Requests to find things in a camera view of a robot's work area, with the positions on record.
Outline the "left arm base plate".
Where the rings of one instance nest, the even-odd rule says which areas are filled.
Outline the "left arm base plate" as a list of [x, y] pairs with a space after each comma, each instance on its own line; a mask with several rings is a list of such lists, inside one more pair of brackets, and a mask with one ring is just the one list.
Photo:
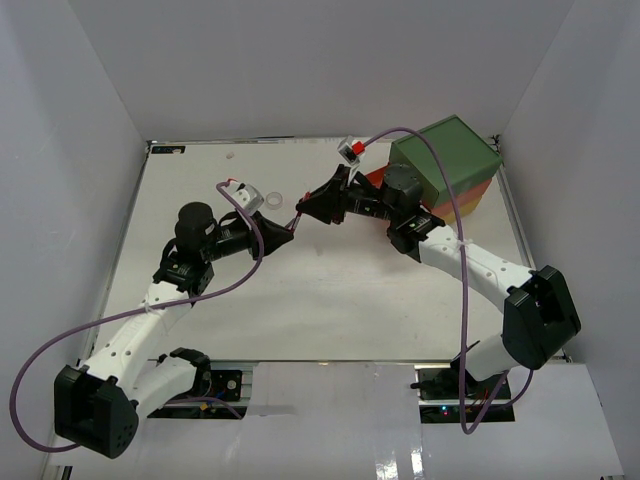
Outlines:
[[212, 370], [204, 379], [205, 391], [181, 394], [151, 414], [149, 418], [190, 420], [241, 420], [248, 409], [242, 370]]

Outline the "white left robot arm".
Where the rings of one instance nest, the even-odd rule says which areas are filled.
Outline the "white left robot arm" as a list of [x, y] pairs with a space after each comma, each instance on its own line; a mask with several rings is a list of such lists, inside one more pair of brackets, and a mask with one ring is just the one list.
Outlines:
[[260, 212], [247, 223], [238, 212], [217, 220], [202, 202], [183, 206], [174, 237], [141, 303], [103, 348], [81, 366], [64, 367], [54, 381], [54, 429], [58, 436], [108, 458], [130, 445], [139, 423], [168, 401], [199, 399], [211, 387], [210, 358], [180, 347], [144, 368], [161, 337], [193, 308], [213, 279], [215, 260], [247, 251], [266, 256], [294, 237]]

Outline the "red pen refill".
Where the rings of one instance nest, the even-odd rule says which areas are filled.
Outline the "red pen refill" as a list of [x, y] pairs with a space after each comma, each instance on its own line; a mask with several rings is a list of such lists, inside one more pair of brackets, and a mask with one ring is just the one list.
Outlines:
[[[302, 202], [302, 201], [304, 201], [304, 200], [306, 200], [306, 199], [309, 197], [309, 193], [310, 193], [310, 192], [306, 192], [306, 193], [304, 194], [304, 196], [301, 198], [301, 200], [299, 201], [299, 203], [300, 203], [300, 202]], [[292, 232], [295, 232], [295, 230], [296, 230], [296, 228], [297, 228], [297, 226], [298, 226], [298, 224], [299, 224], [299, 222], [300, 222], [301, 216], [302, 216], [302, 213], [300, 213], [300, 212], [298, 212], [298, 211], [297, 211], [296, 216], [294, 217], [294, 219], [293, 219], [293, 223], [292, 223], [292, 225], [291, 225], [291, 231], [292, 231]]]

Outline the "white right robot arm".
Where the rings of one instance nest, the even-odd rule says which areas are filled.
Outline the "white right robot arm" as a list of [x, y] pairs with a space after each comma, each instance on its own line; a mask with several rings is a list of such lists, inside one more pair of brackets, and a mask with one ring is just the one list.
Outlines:
[[540, 369], [581, 330], [563, 274], [552, 266], [532, 270], [463, 243], [424, 207], [422, 194], [417, 173], [407, 165], [387, 167], [380, 185], [374, 185], [341, 164], [296, 210], [325, 224], [340, 224], [349, 213], [386, 220], [387, 237], [399, 253], [460, 280], [502, 313], [499, 333], [452, 361], [451, 384], [459, 396], [477, 397], [488, 378], [514, 367]]

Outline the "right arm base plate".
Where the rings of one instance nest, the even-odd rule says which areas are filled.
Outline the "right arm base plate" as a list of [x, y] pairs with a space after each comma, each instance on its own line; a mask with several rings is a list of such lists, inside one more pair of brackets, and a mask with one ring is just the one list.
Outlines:
[[[458, 424], [460, 422], [458, 374], [449, 365], [417, 365], [416, 379], [410, 388], [417, 393], [420, 419], [423, 425]], [[494, 375], [477, 385], [467, 385], [465, 390], [465, 416], [471, 425], [484, 405], [500, 375]], [[504, 380], [491, 406], [483, 417], [483, 422], [511, 423], [515, 421], [512, 406], [505, 407], [514, 394], [509, 383]]]

